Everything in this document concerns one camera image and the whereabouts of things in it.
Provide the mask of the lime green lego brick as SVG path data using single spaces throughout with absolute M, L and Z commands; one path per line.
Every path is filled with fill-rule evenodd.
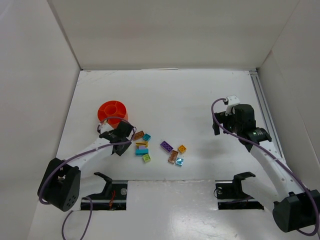
M 147 154 L 144 154 L 143 156 L 142 156 L 142 159 L 143 159 L 143 161 L 145 162 L 145 163 L 148 163 L 148 162 L 150 162 L 151 161 L 151 157 L 150 157 L 150 155 L 147 153 Z

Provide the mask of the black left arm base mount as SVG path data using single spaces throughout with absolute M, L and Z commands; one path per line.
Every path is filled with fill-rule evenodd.
M 125 211 L 128 182 L 113 180 L 101 172 L 80 180 L 79 209 L 88 211 Z

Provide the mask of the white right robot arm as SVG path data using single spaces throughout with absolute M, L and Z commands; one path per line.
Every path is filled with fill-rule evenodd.
M 214 134 L 228 134 L 239 140 L 258 161 L 274 188 L 259 181 L 252 172 L 234 175 L 228 183 L 216 184 L 219 200 L 229 204 L 253 198 L 272 213 L 277 227 L 284 233 L 297 231 L 311 237 L 320 229 L 320 193 L 308 189 L 277 153 L 270 134 L 256 126 L 251 105 L 221 98 L 223 112 L 212 111 Z

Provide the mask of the light blue lego brick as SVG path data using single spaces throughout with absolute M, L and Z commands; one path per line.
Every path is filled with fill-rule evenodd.
M 178 167 L 182 167 L 183 164 L 184 164 L 184 159 L 180 158 L 180 157 L 177 157 L 176 160 L 175 160 L 175 165 L 178 166 Z

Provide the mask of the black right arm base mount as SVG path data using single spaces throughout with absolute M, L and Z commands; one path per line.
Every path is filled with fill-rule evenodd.
M 218 210 L 264 210 L 262 204 L 242 189 L 242 181 L 255 176 L 251 172 L 243 172 L 234 175 L 232 180 L 216 180 L 213 195 L 217 199 Z

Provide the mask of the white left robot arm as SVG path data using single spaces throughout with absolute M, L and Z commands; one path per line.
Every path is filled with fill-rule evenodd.
M 99 162 L 121 156 L 132 144 L 136 127 L 121 120 L 113 128 L 107 120 L 97 126 L 98 138 L 68 159 L 52 159 L 45 170 L 37 196 L 41 204 L 63 212 L 77 210 L 82 199 L 106 198 L 113 180 L 98 169 Z

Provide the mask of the small teal lego brick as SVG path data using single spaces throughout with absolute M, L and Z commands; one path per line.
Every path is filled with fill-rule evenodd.
M 147 142 L 148 142 L 148 141 L 151 139 L 151 136 L 146 133 L 146 134 L 142 137 L 142 139 L 143 139 L 144 141 L 147 141 Z

